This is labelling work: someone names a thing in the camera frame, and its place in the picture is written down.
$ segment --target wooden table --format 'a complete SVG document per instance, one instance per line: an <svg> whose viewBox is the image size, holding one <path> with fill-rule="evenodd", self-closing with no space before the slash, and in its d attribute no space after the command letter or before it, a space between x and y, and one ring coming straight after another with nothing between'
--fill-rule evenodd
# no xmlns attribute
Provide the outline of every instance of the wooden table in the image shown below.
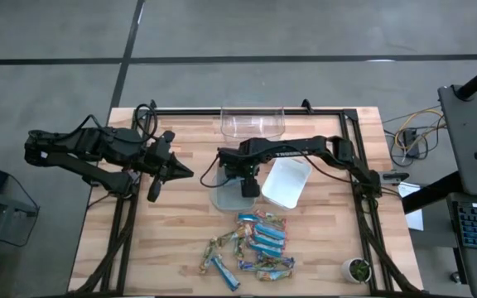
<svg viewBox="0 0 477 298"><path fill-rule="evenodd" d="M369 168L389 171L387 143L377 108L357 108ZM132 108L115 108L109 126L130 127ZM333 116L286 116L286 131L282 139L331 136L340 134L340 121ZM262 199L256 208L274 212L288 220L285 255L296 259L295 276L276 282L261 282L251 272L241 272L233 257L233 245L221 250L224 263L242 285L231 292L214 267L202 276L198 273L201 255L213 236L225 234L237 227L235 214L224 214L210 202L210 191L199 178L216 154L217 147L226 147L220 133L219 117L160 116L157 135L172 130L176 138L172 150L178 159L191 168L190 179L173 180L161 189L156 203L147 201L150 177L142 179L136 225L128 264L125 295L348 295L368 294L365 285L349 284L340 273L343 261L362 257L362 248L354 213L354 199L349 184L329 179L318 171L312 174L291 211L283 211ZM313 161L324 171L348 179L347 171L328 167L320 159ZM272 162L262 165L258 176L262 184ZM116 171L115 166L99 166ZM214 175L207 176L208 183ZM96 189L90 202L105 195ZM115 199L106 199L88 211L70 279L70 290L78 288L93 272L104 256ZM412 241L399 198L384 195L379 199L378 213L388 253L408 280L422 289L422 281L412 247ZM378 258L373 255L378 288L383 289ZM114 264L113 281L117 267Z"/></svg>

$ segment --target granola bar wrapper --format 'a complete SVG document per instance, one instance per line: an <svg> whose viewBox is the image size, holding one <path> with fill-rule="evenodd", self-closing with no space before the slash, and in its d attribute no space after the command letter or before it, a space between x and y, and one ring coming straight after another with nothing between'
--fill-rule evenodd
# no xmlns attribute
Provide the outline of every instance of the granola bar wrapper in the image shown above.
<svg viewBox="0 0 477 298"><path fill-rule="evenodd" d="M260 281L279 281L283 278L292 277L293 270L281 270L281 271L257 271L257 279Z"/></svg>
<svg viewBox="0 0 477 298"><path fill-rule="evenodd" d="M258 252L265 252L272 257L280 257L282 255L282 249L268 246L266 244L258 243L251 238L248 239L248 246Z"/></svg>
<svg viewBox="0 0 477 298"><path fill-rule="evenodd" d="M284 249L285 247L284 240L275 239L275 238L263 235L259 233L257 229L253 230L253 239L255 239L255 241L257 241L258 243L266 244L275 248Z"/></svg>
<svg viewBox="0 0 477 298"><path fill-rule="evenodd" d="M237 224L244 224L244 223L256 224L260 222L261 220L262 219L260 219L255 214L237 214Z"/></svg>
<svg viewBox="0 0 477 298"><path fill-rule="evenodd" d="M261 210L257 210L257 211L255 211L255 215L259 219L262 219L263 223L265 223L265 224L270 224L273 227L279 228L283 231L287 228L287 220L283 219L283 218L280 218L280 217L277 217L273 213L263 212Z"/></svg>
<svg viewBox="0 0 477 298"><path fill-rule="evenodd" d="M234 249L234 255L237 258L237 260L243 260L244 259L244 249L246 248L246 238L245 237L239 237L235 239L235 249Z"/></svg>
<svg viewBox="0 0 477 298"><path fill-rule="evenodd" d="M284 231L270 227L263 223L255 224L255 231L278 240L284 240L287 237L287 234Z"/></svg>
<svg viewBox="0 0 477 298"><path fill-rule="evenodd" d="M233 239L235 231L226 233L218 238L216 238L216 246L218 248L223 248L231 239Z"/></svg>
<svg viewBox="0 0 477 298"><path fill-rule="evenodd" d="M205 274L207 272L207 268L211 265L211 258L216 252L216 240L217 238L212 238L209 240L209 244L207 248L204 250L204 255L202 257L202 263L200 264L200 274Z"/></svg>
<svg viewBox="0 0 477 298"><path fill-rule="evenodd" d="M233 232L226 233L225 235L222 235L218 237L216 244L218 248L222 248L225 246L229 241L237 239L237 238L244 238L248 237L253 233L252 226L250 224L243 224L240 227L238 227L236 230Z"/></svg>
<svg viewBox="0 0 477 298"><path fill-rule="evenodd" d="M236 291L240 286L240 281L231 273L231 271L222 263L222 256L216 255L211 259L214 266L218 269L222 278L224 278L225 284L231 291Z"/></svg>
<svg viewBox="0 0 477 298"><path fill-rule="evenodd" d="M277 265L263 262L238 261L238 269L246 272L273 271Z"/></svg>
<svg viewBox="0 0 477 298"><path fill-rule="evenodd" d="M296 260L293 257L273 257L265 252L257 252L257 263L266 263L283 265L288 269L292 269L296 265Z"/></svg>

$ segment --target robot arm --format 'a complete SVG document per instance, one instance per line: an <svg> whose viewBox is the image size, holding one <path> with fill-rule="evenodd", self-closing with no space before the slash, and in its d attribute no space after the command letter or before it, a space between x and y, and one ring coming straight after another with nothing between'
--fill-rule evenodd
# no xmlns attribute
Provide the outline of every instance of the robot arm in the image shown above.
<svg viewBox="0 0 477 298"><path fill-rule="evenodd" d="M90 184L99 182L113 195L134 195L134 171L154 176L148 200L155 202L161 184L188 178L193 172L170 152L174 133L167 131L146 147L137 130L128 128L80 128L71 133L30 131L25 143L25 160L34 166L59 166ZM101 161L121 166L123 171L108 172L89 164Z"/></svg>
<svg viewBox="0 0 477 298"><path fill-rule="evenodd" d="M251 138L241 142L238 149L219 148L219 165L228 178L242 177L243 197L260 195L255 176L258 166L275 157L317 156L327 165L348 170L359 182L364 195L381 195L380 176L371 171L354 154L353 144L342 137L322 137L272 142L265 138Z"/></svg>

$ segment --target black clamp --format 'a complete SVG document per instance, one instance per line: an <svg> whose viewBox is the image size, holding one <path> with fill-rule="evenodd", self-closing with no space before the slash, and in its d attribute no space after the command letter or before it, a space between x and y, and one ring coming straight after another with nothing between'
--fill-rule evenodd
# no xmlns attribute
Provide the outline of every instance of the black clamp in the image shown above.
<svg viewBox="0 0 477 298"><path fill-rule="evenodd" d="M301 107L306 108L306 113L308 113L309 115L312 115L314 113L314 109L312 108L311 102L309 102L308 99L303 99Z"/></svg>

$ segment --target power strip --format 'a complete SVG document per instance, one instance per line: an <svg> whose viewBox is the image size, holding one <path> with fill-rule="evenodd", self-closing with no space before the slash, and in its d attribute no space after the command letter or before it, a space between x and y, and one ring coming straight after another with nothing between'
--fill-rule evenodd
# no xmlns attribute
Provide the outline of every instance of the power strip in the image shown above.
<svg viewBox="0 0 477 298"><path fill-rule="evenodd" d="M410 147L417 140L417 130L408 128L402 132L402 143L405 147ZM406 157L419 158L421 153L419 152L419 145L413 146L407 153Z"/></svg>

